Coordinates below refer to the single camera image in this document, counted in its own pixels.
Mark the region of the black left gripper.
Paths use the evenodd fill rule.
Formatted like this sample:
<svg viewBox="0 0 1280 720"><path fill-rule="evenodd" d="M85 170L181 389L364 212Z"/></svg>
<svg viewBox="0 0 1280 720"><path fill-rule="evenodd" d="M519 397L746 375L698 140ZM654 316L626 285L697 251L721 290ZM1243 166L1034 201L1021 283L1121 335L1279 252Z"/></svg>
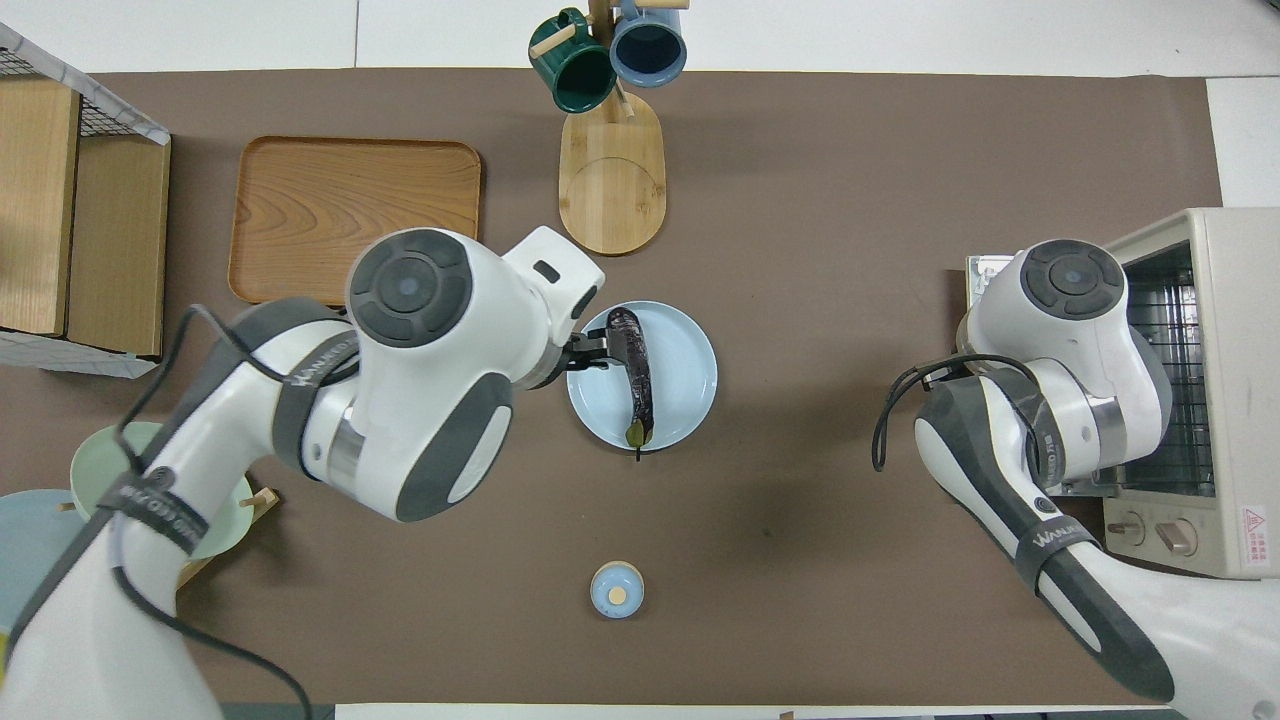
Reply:
<svg viewBox="0 0 1280 720"><path fill-rule="evenodd" d="M588 369L609 369L614 365L613 357L595 357L594 354L612 354L612 341L608 334L571 334L570 341L561 350L559 357L553 368L553 375L564 372L581 372Z"/></svg>

